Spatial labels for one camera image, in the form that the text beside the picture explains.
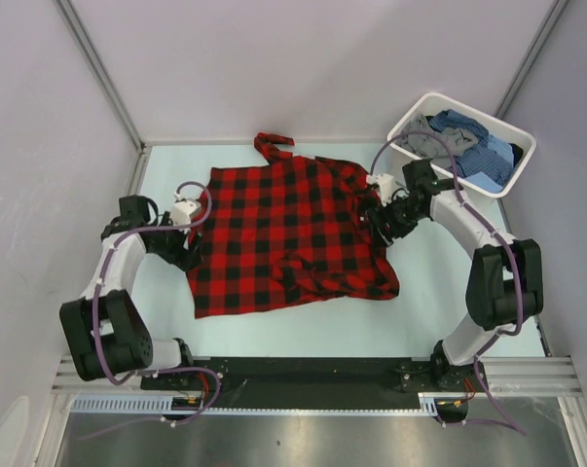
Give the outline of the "red black plaid shirt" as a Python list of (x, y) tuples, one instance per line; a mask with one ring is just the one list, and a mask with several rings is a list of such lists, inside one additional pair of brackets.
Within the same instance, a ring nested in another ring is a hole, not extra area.
[(397, 275), (364, 210), (377, 197), (357, 162), (291, 152), (258, 133), (263, 166), (214, 167), (212, 209), (196, 230), (202, 261), (187, 274), (196, 318), (265, 312), (341, 297), (394, 299)]

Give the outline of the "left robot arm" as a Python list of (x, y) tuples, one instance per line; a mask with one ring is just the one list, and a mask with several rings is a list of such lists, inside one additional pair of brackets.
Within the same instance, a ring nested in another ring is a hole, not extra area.
[(162, 372), (173, 387), (190, 386), (197, 376), (187, 343), (151, 337), (131, 293), (147, 255), (188, 272), (202, 260), (202, 235), (188, 234), (202, 216), (202, 205), (178, 196), (160, 213), (144, 196), (119, 199), (119, 215), (105, 226), (102, 254), (81, 296), (61, 305), (59, 319), (78, 376), (121, 384), (128, 376)]

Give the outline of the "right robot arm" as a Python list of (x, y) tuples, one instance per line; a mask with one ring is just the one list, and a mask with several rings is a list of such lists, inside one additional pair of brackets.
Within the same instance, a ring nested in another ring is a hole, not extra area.
[(441, 179), (430, 162), (403, 166), (405, 184), (389, 174), (366, 178), (374, 200), (363, 218), (381, 246), (410, 234), (423, 219), (443, 227), (471, 261), (465, 290), (466, 314), (455, 330), (435, 344), (428, 366), (433, 384), (453, 390), (475, 377), (476, 357), (501, 337), (519, 335), (527, 320), (543, 311), (542, 255), (532, 239), (518, 239), (495, 227), (454, 179)]

